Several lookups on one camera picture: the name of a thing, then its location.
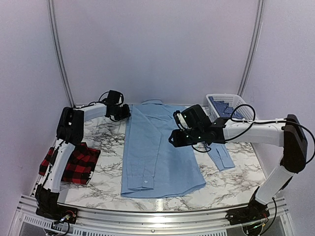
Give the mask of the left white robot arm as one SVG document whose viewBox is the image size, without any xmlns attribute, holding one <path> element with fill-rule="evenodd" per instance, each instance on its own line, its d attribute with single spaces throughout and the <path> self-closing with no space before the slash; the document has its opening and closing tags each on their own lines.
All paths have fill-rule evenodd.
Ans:
<svg viewBox="0 0 315 236">
<path fill-rule="evenodd" d="M 84 136 L 84 122 L 98 117 L 107 117 L 111 121 L 120 121 L 130 117 L 130 109 L 124 104 L 122 93 L 114 90 L 106 92 L 103 100 L 81 107 L 65 107 L 57 127 L 57 140 L 43 160 L 39 173 L 44 179 L 38 185 L 35 198 L 37 214 L 47 214 L 52 219 L 59 218 L 71 209 L 57 203 L 60 183 L 72 153 L 81 146 Z"/>
</svg>

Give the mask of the light blue long sleeve shirt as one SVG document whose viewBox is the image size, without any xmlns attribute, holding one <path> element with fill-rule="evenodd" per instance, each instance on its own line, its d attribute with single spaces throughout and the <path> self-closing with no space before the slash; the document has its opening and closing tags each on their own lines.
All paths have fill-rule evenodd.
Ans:
<svg viewBox="0 0 315 236">
<path fill-rule="evenodd" d="M 178 197 L 199 190 L 206 181 L 191 147 L 174 147 L 168 138 L 177 128 L 173 113 L 184 106 L 148 100 L 131 105 L 126 122 L 121 196 Z"/>
</svg>

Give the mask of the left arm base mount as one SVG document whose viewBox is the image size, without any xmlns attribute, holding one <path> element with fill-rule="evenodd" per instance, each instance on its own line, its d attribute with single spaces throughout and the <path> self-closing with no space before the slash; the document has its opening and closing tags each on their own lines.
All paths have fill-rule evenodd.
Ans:
<svg viewBox="0 0 315 236">
<path fill-rule="evenodd" d="M 55 223 L 68 222 L 75 224 L 78 216 L 78 209 L 69 206 L 57 205 L 51 209 L 37 208 L 36 215 L 49 218 L 55 221 Z"/>
</svg>

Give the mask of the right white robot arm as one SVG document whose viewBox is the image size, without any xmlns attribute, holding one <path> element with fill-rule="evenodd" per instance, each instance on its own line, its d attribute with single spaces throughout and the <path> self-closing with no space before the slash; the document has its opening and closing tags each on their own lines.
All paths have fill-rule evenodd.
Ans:
<svg viewBox="0 0 315 236">
<path fill-rule="evenodd" d="M 178 128 L 171 132 L 169 142 L 176 148 L 198 143 L 250 143 L 255 147 L 279 150 L 280 157 L 272 162 L 274 168 L 244 209 L 248 220 L 255 220 L 267 208 L 272 197 L 286 188 L 309 162 L 305 135 L 309 129 L 292 114 L 279 119 L 236 119 L 230 116 L 211 121 L 200 105 L 193 105 L 183 111 L 175 111 L 173 117 Z"/>
</svg>

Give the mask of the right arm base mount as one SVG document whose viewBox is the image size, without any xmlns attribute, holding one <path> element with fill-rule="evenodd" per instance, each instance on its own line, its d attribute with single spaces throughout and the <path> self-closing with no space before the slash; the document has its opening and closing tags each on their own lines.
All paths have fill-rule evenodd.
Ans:
<svg viewBox="0 0 315 236">
<path fill-rule="evenodd" d="M 257 210 L 256 208 L 240 207 L 229 209 L 226 212 L 225 218 L 229 221 L 230 225 L 244 224 L 261 219 L 266 219 L 270 216 L 269 210 L 263 208 Z"/>
</svg>

